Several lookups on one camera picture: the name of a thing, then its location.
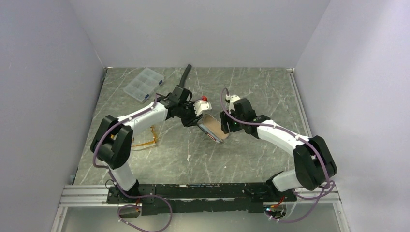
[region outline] marble surface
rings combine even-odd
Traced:
[[[152,68],[165,77],[158,93],[167,94],[179,83],[184,68]],[[143,68],[109,69],[95,109],[75,185],[104,184],[109,179],[103,169],[91,164],[90,143],[101,119],[106,115],[122,116],[146,105],[122,89]],[[193,68],[186,88],[194,98],[206,95],[212,115],[219,120],[219,97],[223,87],[231,94],[248,98],[258,115],[271,117],[278,124],[306,135],[293,86],[283,68]],[[260,182],[273,174],[292,169],[293,159],[280,148],[257,140],[243,131],[231,133],[222,144],[210,140],[199,128],[185,128],[178,118],[156,125],[159,142],[156,147],[133,149],[131,169],[140,183],[230,183]],[[135,137],[136,143],[152,140],[150,130]]]

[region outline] purple cable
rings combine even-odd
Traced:
[[[332,184],[331,188],[333,189],[333,187],[335,186],[335,182],[334,182],[333,180],[331,180],[330,183]],[[292,189],[292,193],[293,193],[296,197],[298,197],[298,198],[300,198],[300,199],[303,199],[303,200],[315,200],[315,199],[320,199],[320,198],[326,196],[327,194],[331,193],[331,192],[332,192],[332,189],[329,190],[329,191],[327,191],[327,192],[325,192],[325,193],[322,194],[322,195],[317,196],[317,197],[303,197],[303,196],[297,194],[297,192],[295,192],[294,189]]]
[[[241,120],[239,120],[239,119],[234,118],[232,115],[229,114],[229,112],[228,112],[228,111],[226,110],[226,108],[223,106],[222,97],[223,97],[223,93],[224,93],[225,91],[226,91],[226,94],[229,95],[229,90],[228,90],[227,88],[223,88],[222,93],[220,94],[220,105],[221,105],[221,107],[222,107],[222,110],[225,112],[225,114],[226,114],[228,117],[230,117],[232,120],[234,120],[234,121],[236,121],[236,122],[238,122],[238,123],[246,124],[246,125],[274,127],[274,126],[271,125],[271,124],[255,123],[255,122],[245,122],[245,121],[241,121]],[[284,131],[284,132],[290,134],[290,135],[293,136],[293,137],[296,137],[296,134],[294,134],[293,132],[291,132],[290,130],[288,130],[288,129],[284,128],[284,127],[275,126],[275,128],[276,128],[276,129],[279,129],[279,130],[281,130],[281,131]],[[300,197],[300,198],[302,198],[302,199],[304,199],[304,200],[316,200],[316,202],[313,204],[313,206],[311,207],[311,209],[310,209],[303,217],[301,217],[301,218],[299,218],[299,219],[291,220],[291,221],[280,221],[280,220],[278,220],[278,221],[284,222],[284,223],[298,222],[298,221],[303,220],[304,218],[306,218],[306,217],[312,212],[312,210],[316,207],[317,203],[319,202],[319,199],[322,198],[322,197],[324,197],[324,196],[326,196],[327,194],[329,194],[329,193],[333,190],[333,188],[335,187],[334,181],[332,181],[332,186],[330,187],[331,181],[330,181],[330,178],[329,178],[329,174],[327,173],[327,170],[326,170],[326,167],[325,167],[325,165],[324,165],[323,159],[320,157],[318,150],[316,150],[316,148],[315,148],[312,144],[310,144],[308,141],[305,141],[304,139],[301,139],[301,138],[298,138],[298,140],[301,141],[301,142],[303,142],[304,144],[306,144],[308,147],[310,147],[310,148],[313,150],[313,152],[315,153],[315,156],[318,158],[319,163],[321,164],[321,167],[322,167],[322,169],[323,169],[323,173],[324,173],[324,176],[325,176],[325,178],[326,178],[326,186],[325,186],[324,189],[322,189],[322,191],[320,192],[320,194],[319,194],[317,197],[312,197],[312,198],[301,197],[301,196],[298,195],[297,193],[293,192],[297,197]],[[324,190],[327,189],[327,188],[329,188],[329,187],[330,187],[330,189],[324,194],[324,193],[323,193]]]
[[[136,118],[136,117],[138,117],[138,116],[141,116],[141,115],[143,115],[143,114],[145,114],[145,113],[148,113],[148,112],[151,111],[156,105],[157,105],[157,95],[155,94],[155,100],[154,100],[154,103],[152,104],[151,107],[149,107],[149,108],[147,108],[147,109],[145,109],[145,110],[143,110],[143,111],[141,111],[141,112],[139,112],[139,113],[136,113],[136,114],[134,114],[134,115],[132,115],[132,116],[130,116],[130,117],[128,117],[128,118],[126,118],[126,119],[124,119],[124,120],[118,122],[118,123],[116,123],[116,124],[113,125],[112,127],[110,127],[110,128],[105,132],[105,134],[101,137],[100,141],[97,143],[97,146],[95,147],[94,155],[93,155],[93,157],[92,157],[92,165],[93,165],[94,167],[96,167],[96,168],[105,168],[105,169],[107,169],[107,170],[108,170],[108,174],[109,174],[110,177],[113,179],[114,183],[116,183],[116,186],[118,187],[118,189],[119,189],[119,190],[121,191],[121,193],[122,193],[125,197],[127,197],[127,198],[139,199],[139,198],[154,197],[154,198],[159,198],[159,199],[163,200],[163,201],[168,205],[168,207],[169,207],[169,211],[170,211],[169,221],[168,221],[168,223],[165,225],[164,228],[162,228],[162,229],[160,229],[160,230],[158,230],[158,231],[152,231],[152,232],[162,232],[162,231],[164,231],[166,228],[168,228],[168,226],[171,224],[171,220],[172,220],[172,207],[171,207],[171,205],[169,204],[169,202],[168,202],[165,198],[163,198],[163,197],[161,197],[161,196],[158,196],[158,195],[144,195],[144,196],[130,196],[130,195],[128,195],[127,193],[125,193],[125,191],[124,191],[124,190],[121,188],[121,186],[118,184],[117,180],[115,179],[115,177],[114,177],[113,174],[111,173],[111,170],[110,170],[107,166],[98,165],[98,164],[96,163],[96,158],[97,158],[98,151],[99,151],[99,149],[100,149],[100,147],[101,147],[103,141],[105,140],[105,138],[111,133],[111,131],[112,131],[113,129],[115,129],[117,126],[119,126],[120,124],[122,124],[122,123],[124,123],[124,122],[130,121],[130,120],[132,120],[132,119],[134,119],[134,118]],[[136,205],[131,205],[131,206],[132,206],[132,207],[135,207],[135,208],[140,208],[139,206],[136,206]],[[120,213],[120,211],[121,211],[123,208],[126,208],[126,207],[130,207],[130,204],[125,205],[125,206],[119,208],[118,213],[117,213],[119,220],[120,220],[121,222],[123,222],[123,223],[125,223],[125,224],[127,224],[127,225],[129,225],[129,226],[131,226],[131,227],[133,227],[133,228],[135,228],[135,229],[137,229],[137,230],[139,230],[139,231],[142,231],[142,232],[150,232],[150,231],[146,231],[146,230],[144,230],[144,229],[141,229],[141,228],[139,228],[139,227],[137,227],[137,226],[135,226],[135,225],[133,225],[133,224],[131,224],[131,223],[129,223],[129,222],[127,222],[126,220],[124,220],[124,219],[121,218],[121,216],[120,216],[119,213]]]

